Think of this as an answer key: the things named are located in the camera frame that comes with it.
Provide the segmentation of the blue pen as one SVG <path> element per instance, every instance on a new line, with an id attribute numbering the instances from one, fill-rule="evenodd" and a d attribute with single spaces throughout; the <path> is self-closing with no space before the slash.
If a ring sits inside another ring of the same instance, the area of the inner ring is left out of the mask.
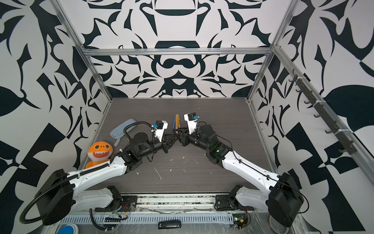
<path id="1" fill-rule="evenodd" d="M 172 126 L 172 129 L 176 129 L 177 128 L 177 118 L 176 116 L 174 117 L 174 121 L 173 121 L 173 126 Z"/>

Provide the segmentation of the brown pen cap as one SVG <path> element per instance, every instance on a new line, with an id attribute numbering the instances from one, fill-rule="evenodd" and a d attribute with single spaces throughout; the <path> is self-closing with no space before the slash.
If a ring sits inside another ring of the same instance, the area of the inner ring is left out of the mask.
<path id="1" fill-rule="evenodd" d="M 178 125 L 178 119 L 179 119 L 179 115 L 178 114 L 176 114 L 176 116 L 175 116 L 175 123 Z"/>

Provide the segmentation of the orange brown pen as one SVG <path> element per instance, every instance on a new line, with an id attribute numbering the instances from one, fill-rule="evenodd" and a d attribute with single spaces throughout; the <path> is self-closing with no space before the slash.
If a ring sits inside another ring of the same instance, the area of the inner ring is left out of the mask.
<path id="1" fill-rule="evenodd" d="M 173 124 L 173 132 L 177 134 L 177 130 L 180 128 L 180 116 L 179 114 L 175 115 L 174 124 Z"/>

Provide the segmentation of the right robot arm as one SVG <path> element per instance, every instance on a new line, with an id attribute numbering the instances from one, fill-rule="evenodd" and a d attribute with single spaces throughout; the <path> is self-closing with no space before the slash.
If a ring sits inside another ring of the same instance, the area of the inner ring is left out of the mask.
<path id="1" fill-rule="evenodd" d="M 259 189 L 259 192 L 252 193 L 244 186 L 235 187 L 231 194 L 239 208 L 267 210 L 279 224 L 285 227 L 293 225 L 304 197 L 290 174 L 279 175 L 246 160 L 235 152 L 231 143 L 224 144 L 225 138 L 217 135 L 211 125 L 202 125 L 196 132 L 179 128 L 173 133 L 183 146 L 191 144 L 204 150 L 210 162 L 239 175 Z"/>

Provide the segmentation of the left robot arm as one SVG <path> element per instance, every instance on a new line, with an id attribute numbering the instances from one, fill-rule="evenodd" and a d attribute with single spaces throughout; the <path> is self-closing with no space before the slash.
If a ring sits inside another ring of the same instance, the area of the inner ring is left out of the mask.
<path id="1" fill-rule="evenodd" d="M 136 170 L 142 164 L 143 158 L 152 161 L 159 151 L 168 153 L 180 138 L 175 131 L 166 133 L 167 128 L 166 121 L 157 121 L 155 124 L 146 121 L 133 122 L 122 128 L 122 136 L 129 142 L 118 153 L 102 157 L 108 146 L 91 147 L 90 155 L 97 165 L 68 173 L 62 169 L 53 172 L 22 211 L 20 223 L 41 221 L 43 225 L 52 225 L 77 211 L 93 208 L 110 211 L 119 209 L 122 195 L 115 186 L 101 190 L 91 188 Z"/>

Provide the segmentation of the light blue pencil case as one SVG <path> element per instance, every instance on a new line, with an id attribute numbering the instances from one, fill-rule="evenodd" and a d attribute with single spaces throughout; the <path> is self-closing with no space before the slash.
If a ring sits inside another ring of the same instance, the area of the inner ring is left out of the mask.
<path id="1" fill-rule="evenodd" d="M 136 120 L 135 119 L 128 119 L 126 120 L 125 122 L 121 123 L 120 125 L 118 125 L 116 128 L 114 128 L 111 132 L 110 132 L 110 136 L 114 139 L 119 139 L 119 138 L 122 138 L 124 136 L 124 129 L 133 124 L 133 123 L 136 123 Z"/>

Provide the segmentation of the orange shark plush toy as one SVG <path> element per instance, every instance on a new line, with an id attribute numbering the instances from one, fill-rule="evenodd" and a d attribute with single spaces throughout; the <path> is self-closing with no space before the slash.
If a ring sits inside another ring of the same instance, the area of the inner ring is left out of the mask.
<path id="1" fill-rule="evenodd" d="M 87 163 L 86 169 L 107 162 L 112 154 L 111 144 L 105 141 L 95 142 L 88 150 L 88 157 L 91 161 Z"/>

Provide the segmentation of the black rectangular device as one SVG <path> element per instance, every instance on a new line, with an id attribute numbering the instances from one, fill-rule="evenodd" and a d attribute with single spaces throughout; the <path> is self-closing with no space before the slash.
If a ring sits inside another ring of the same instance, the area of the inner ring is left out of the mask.
<path id="1" fill-rule="evenodd" d="M 181 228 L 181 221 L 180 220 L 168 220 L 168 221 L 160 221 L 158 222 L 158 229 L 178 229 Z"/>

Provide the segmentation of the blue round lid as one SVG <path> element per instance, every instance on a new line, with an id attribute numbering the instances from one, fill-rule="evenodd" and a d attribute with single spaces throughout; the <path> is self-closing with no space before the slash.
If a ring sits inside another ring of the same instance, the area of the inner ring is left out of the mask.
<path id="1" fill-rule="evenodd" d="M 79 227 L 76 224 L 67 224 L 58 230 L 57 234 L 79 234 Z"/>

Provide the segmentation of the wall hook rail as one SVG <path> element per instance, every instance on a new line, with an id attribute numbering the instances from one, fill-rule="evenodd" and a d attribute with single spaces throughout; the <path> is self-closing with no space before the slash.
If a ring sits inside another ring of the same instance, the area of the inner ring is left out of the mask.
<path id="1" fill-rule="evenodd" d="M 339 142 L 341 153 L 358 153 L 355 138 L 348 127 L 340 120 L 327 101 L 313 87 L 307 77 L 292 71 L 290 85 L 293 88 L 292 101 L 299 112 L 300 125 L 317 150 Z"/>

